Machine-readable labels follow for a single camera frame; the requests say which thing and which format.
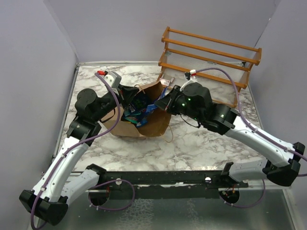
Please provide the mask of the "dark blue chips bag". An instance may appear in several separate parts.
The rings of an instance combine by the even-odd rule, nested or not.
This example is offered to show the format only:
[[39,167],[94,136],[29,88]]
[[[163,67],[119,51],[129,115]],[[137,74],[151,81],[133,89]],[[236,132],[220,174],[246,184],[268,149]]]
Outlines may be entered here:
[[[154,102],[156,102],[159,99],[162,99],[163,97],[165,97],[166,91],[167,91],[168,87],[164,88],[162,93],[160,94],[160,96],[154,100]],[[155,109],[157,109],[157,106],[154,104],[154,102],[152,104],[147,105],[147,107],[145,108],[144,112],[142,113],[142,119],[141,119],[141,124],[145,125],[148,121],[147,121],[147,117],[153,113],[153,111]]]

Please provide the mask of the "blue Bonk snack bag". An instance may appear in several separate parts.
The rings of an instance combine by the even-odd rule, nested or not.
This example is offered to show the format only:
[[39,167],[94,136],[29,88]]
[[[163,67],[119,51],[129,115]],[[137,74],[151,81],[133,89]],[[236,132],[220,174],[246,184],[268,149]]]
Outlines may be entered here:
[[152,100],[145,93],[138,93],[134,96],[132,102],[128,105],[128,107],[124,111],[124,116],[134,116],[140,115],[144,112],[148,105],[152,104]]

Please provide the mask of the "brown paper bag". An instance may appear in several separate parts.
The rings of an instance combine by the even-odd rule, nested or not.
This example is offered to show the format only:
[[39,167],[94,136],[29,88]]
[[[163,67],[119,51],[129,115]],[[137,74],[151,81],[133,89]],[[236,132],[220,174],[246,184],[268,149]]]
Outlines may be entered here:
[[[165,87],[160,82],[154,82],[146,85],[136,84],[140,91],[138,93],[147,94],[154,102]],[[162,136],[171,119],[171,115],[157,108],[147,117],[147,123],[141,127],[136,127],[134,124],[123,121],[124,111],[131,102],[125,103],[124,107],[112,109],[103,117],[102,124],[110,130],[111,134],[120,137],[160,137]]]

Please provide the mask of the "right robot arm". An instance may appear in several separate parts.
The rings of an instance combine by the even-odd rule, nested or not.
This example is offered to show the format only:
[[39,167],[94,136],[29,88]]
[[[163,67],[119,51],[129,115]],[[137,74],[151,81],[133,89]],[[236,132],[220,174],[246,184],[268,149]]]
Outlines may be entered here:
[[305,150],[303,144],[282,141],[245,120],[238,110],[213,102],[209,89],[201,84],[175,86],[154,104],[169,114],[186,115],[196,120],[199,127],[233,138],[264,156],[258,161],[227,163],[220,176],[223,186],[257,179],[290,186],[297,178],[299,159]]

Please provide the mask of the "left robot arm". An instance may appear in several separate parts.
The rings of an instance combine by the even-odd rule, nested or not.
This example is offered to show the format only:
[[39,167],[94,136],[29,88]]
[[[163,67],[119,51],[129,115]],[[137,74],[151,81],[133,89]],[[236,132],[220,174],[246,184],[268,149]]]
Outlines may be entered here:
[[53,226],[59,224],[72,204],[81,194],[90,188],[101,189],[106,177],[93,170],[86,169],[75,180],[67,182],[74,166],[89,149],[93,141],[105,135],[101,133],[99,121],[109,112],[120,112],[120,108],[131,103],[139,88],[122,86],[109,89],[98,97],[93,89],[83,89],[77,95],[76,116],[69,126],[67,136],[56,158],[32,190],[23,190],[20,201],[31,214],[32,229],[35,218]]

